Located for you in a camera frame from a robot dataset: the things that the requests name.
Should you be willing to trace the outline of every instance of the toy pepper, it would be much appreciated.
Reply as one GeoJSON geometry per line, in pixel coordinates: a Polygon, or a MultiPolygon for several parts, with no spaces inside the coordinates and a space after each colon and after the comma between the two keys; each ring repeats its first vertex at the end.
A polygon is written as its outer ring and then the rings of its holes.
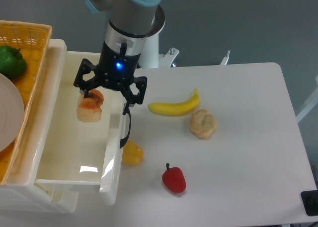
{"type": "Polygon", "coordinates": [[[122,162],[129,165],[139,165],[143,157],[143,150],[137,144],[128,140],[124,145],[122,162]]]}
{"type": "Polygon", "coordinates": [[[12,80],[25,71],[26,62],[20,50],[7,45],[0,46],[0,73],[12,80]]]}
{"type": "Polygon", "coordinates": [[[167,171],[162,175],[162,181],[165,186],[173,193],[182,193],[187,184],[183,173],[179,167],[169,167],[169,163],[166,164],[167,171]]]}

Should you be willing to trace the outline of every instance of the yellow banana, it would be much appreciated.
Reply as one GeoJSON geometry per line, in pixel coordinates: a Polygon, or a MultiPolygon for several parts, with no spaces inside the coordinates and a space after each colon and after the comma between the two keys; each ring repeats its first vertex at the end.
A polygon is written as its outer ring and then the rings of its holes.
{"type": "Polygon", "coordinates": [[[186,114],[195,109],[200,102],[198,90],[194,89],[193,95],[182,103],[151,103],[148,108],[151,112],[161,115],[177,116],[186,114]]]}

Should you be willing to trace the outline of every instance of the blue light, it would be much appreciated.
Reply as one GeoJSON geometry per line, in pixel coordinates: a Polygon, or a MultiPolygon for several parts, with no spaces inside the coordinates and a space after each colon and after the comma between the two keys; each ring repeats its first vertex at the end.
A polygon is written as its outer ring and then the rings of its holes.
{"type": "Polygon", "coordinates": [[[123,66],[123,64],[117,62],[116,67],[117,67],[117,69],[121,70],[121,69],[123,69],[124,66],[123,66]]]}

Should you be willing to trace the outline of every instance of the drawer handle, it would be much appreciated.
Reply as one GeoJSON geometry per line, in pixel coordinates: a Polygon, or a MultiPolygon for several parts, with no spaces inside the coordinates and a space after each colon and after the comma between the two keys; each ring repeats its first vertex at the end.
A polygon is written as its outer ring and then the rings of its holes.
{"type": "Polygon", "coordinates": [[[124,138],[122,138],[121,140],[120,140],[120,145],[119,145],[119,148],[121,149],[126,143],[127,143],[127,141],[128,141],[128,138],[129,138],[129,135],[130,135],[130,128],[131,128],[131,116],[130,116],[130,110],[129,110],[129,108],[127,109],[127,112],[126,112],[126,114],[128,114],[128,116],[129,116],[129,128],[128,128],[128,134],[127,134],[127,136],[126,137],[124,137],[124,138]]]}

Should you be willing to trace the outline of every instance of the bread roll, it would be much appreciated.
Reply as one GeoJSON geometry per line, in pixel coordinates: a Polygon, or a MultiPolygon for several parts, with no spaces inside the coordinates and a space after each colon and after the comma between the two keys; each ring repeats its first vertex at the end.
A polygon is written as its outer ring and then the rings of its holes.
{"type": "Polygon", "coordinates": [[[92,89],[88,93],[88,98],[83,98],[81,94],[78,98],[76,110],[77,118],[82,122],[97,122],[101,118],[101,105],[104,101],[102,93],[92,89]]]}
{"type": "Polygon", "coordinates": [[[191,115],[190,129],[200,139],[209,138],[217,128],[217,121],[206,109],[191,115]]]}

